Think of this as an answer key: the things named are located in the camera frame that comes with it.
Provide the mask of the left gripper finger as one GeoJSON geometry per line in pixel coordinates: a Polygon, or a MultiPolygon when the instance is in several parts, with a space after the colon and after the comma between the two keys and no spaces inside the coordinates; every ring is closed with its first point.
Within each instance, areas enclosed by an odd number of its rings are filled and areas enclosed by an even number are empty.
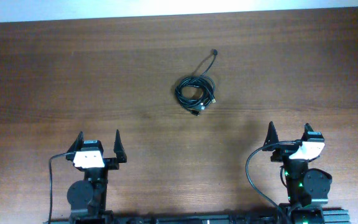
{"type": "Polygon", "coordinates": [[[121,135],[119,130],[116,130],[115,142],[114,142],[114,153],[116,154],[116,158],[118,162],[127,162],[127,155],[124,150],[121,141],[121,135]]]}
{"type": "Polygon", "coordinates": [[[83,145],[83,138],[84,138],[84,133],[83,131],[80,131],[77,138],[75,139],[74,143],[69,147],[69,149],[67,150],[67,152],[76,152],[76,151],[80,151],[83,145]]]}

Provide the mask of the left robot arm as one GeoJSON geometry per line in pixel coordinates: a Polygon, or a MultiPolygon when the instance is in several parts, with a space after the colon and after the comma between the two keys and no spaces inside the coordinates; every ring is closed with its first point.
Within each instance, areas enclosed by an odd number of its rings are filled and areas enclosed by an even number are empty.
{"type": "Polygon", "coordinates": [[[85,141],[82,132],[67,150],[66,160],[84,173],[84,178],[72,184],[67,192],[70,223],[114,222],[113,212],[106,210],[108,172],[118,170],[120,164],[127,162],[119,131],[116,131],[113,151],[115,157],[104,158],[101,141],[85,141]]]}

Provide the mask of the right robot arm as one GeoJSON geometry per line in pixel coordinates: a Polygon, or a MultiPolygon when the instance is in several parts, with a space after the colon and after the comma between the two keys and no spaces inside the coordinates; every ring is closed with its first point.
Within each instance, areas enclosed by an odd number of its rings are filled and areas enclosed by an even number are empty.
{"type": "Polygon", "coordinates": [[[309,167],[325,147],[321,132],[306,123],[300,139],[285,143],[278,140],[275,126],[269,122],[264,146],[272,152],[272,162],[282,163],[280,176],[285,178],[289,201],[281,205],[286,218],[291,223],[324,223],[321,207],[328,203],[332,176],[309,167]]]}

